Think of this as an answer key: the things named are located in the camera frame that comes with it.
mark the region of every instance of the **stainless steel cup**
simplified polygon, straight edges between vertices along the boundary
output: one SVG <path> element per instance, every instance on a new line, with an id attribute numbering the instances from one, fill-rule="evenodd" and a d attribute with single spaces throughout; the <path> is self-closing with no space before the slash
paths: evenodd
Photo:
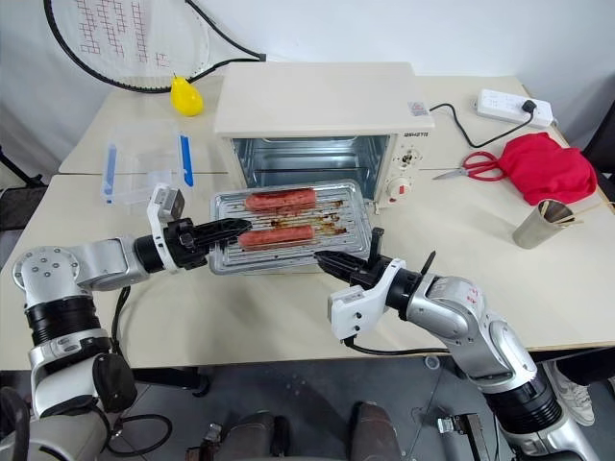
<path id="1" fill-rule="evenodd" d="M 544 213 L 541 213 L 545 203 L 547 208 L 544 210 Z M 575 217 L 572 214 L 573 211 L 571 209 L 557 200 L 543 200 L 529 214 L 526 220 L 521 223 L 521 226 L 512 233 L 512 239 L 521 248 L 528 250 L 534 248 L 560 232 L 566 227 L 566 224 L 575 221 Z M 570 216 L 570 219 L 560 224 L 554 224 L 555 221 L 566 216 Z"/>

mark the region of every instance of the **oven tray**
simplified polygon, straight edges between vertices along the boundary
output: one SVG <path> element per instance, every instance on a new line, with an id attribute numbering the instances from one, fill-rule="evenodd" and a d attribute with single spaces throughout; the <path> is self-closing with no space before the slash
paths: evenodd
<path id="1" fill-rule="evenodd" d="M 275 212 L 255 213 L 244 206 L 245 199 L 257 192 L 292 190 L 311 187 L 316 191 L 316 207 L 293 216 Z M 262 250 L 242 250 L 237 243 L 223 248 L 216 244 L 209 254 L 209 267 L 214 274 L 227 275 L 314 264 L 313 254 L 322 250 L 346 252 L 361 258 L 369 255 L 371 227 L 359 185 L 352 180 L 293 184 L 222 192 L 211 199 L 211 220 L 247 219 L 254 231 L 278 226 L 312 225 L 316 236 L 300 245 Z"/>

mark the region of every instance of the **white table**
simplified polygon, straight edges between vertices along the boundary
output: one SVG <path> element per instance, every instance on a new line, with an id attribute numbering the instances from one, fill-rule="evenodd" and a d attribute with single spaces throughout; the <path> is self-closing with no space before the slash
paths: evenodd
<path id="1" fill-rule="evenodd" d="M 455 104 L 476 141 L 510 125 L 476 117 L 471 108 L 473 95 L 482 87 L 523 91 L 512 77 L 437 77 L 425 78 L 425 82 L 430 101 Z M 119 101 L 115 103 L 117 110 L 123 108 L 126 98 L 134 98 L 134 105 L 125 110 L 139 107 L 135 110 L 145 115 L 156 104 L 164 109 L 162 97 L 149 100 L 114 92 L 101 113 L 111 111 L 112 98 Z M 100 118 L 99 113 L 88 130 L 88 142 L 95 144 L 96 136 L 104 131 Z M 196 129 L 198 120 L 185 123 Z M 438 112 L 435 120 L 431 152 L 423 167 L 458 166 L 472 150 L 450 114 Z M 523 129 L 509 138 L 533 131 Z M 563 142 L 553 129 L 549 133 Z M 210 137 L 204 139 L 205 143 L 196 143 L 201 148 L 210 142 Z M 65 164 L 94 165 L 89 173 L 96 173 L 95 150 L 84 150 L 84 143 Z M 499 155 L 504 143 L 496 142 L 489 150 Z M 214 150 L 207 152 L 194 159 L 195 165 L 199 158 L 204 165 L 222 165 Z M 102 163 L 102 150 L 99 159 Z M 609 208 L 591 211 L 584 225 L 565 230 L 528 251 L 516 247 L 510 235 L 531 207 L 509 181 L 457 178 L 434 182 L 431 178 L 436 174 L 420 172 L 407 202 L 380 216 L 370 214 L 373 226 L 385 228 L 385 255 L 401 257 L 409 268 L 420 269 L 429 252 L 436 249 L 432 271 L 465 277 L 480 285 L 492 308 L 507 318 L 531 349 L 615 345 L 610 288 L 615 215 Z M 0 369 L 28 368 L 26 352 L 32 347 L 21 307 L 23 296 L 11 277 L 12 263 L 21 253 L 37 245 L 72 246 L 122 233 L 149 233 L 144 217 L 103 204 L 100 181 L 100 176 L 56 176 L 0 274 Z M 198 175 L 184 215 L 195 223 L 207 221 L 209 197 L 231 188 L 225 174 Z M 582 209 L 599 200 L 602 197 L 596 193 L 572 208 Z M 218 277 L 208 268 L 176 276 L 157 274 L 133 290 L 121 319 L 122 345 L 134 367 L 357 356 L 333 338 L 326 317 L 327 297 L 344 286 L 324 274 Z M 116 299 L 117 293 L 95 296 L 107 329 Z M 385 315 L 375 331 L 361 334 L 358 343 L 383 349 L 441 346 L 423 330 L 400 322 L 395 312 Z"/>
<path id="2" fill-rule="evenodd" d="M 115 89 L 105 99 L 79 144 L 60 165 L 60 173 L 101 175 L 114 127 L 160 119 L 175 120 L 179 130 L 190 137 L 193 173 L 226 172 L 223 159 L 216 155 L 212 136 L 222 79 L 220 75 L 212 75 L 196 84 L 205 101 L 205 109 L 189 118 L 173 109 L 168 93 L 146 95 Z M 130 172 L 118 170 L 117 173 Z"/>

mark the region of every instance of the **clear plastic box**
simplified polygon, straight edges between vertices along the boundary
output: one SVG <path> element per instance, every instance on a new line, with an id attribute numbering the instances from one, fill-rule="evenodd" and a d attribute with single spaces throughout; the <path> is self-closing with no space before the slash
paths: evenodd
<path id="1" fill-rule="evenodd" d="M 194 184 L 189 139 L 173 120 L 135 121 L 111 131 L 101 195 L 108 204 L 146 204 L 158 182 Z"/>

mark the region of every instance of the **sausage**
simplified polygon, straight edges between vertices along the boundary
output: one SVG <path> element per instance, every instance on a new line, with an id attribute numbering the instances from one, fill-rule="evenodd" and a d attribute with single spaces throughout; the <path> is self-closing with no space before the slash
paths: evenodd
<path id="1" fill-rule="evenodd" d="M 246 198 L 245 206 L 250 211 L 280 208 L 283 206 L 316 205 L 316 191 L 314 189 L 292 189 L 275 192 L 261 192 Z"/>
<path id="2" fill-rule="evenodd" d="M 296 226 L 271 230 L 249 230 L 239 235 L 239 246 L 244 249 L 272 243 L 294 242 L 314 238 L 312 226 Z"/>

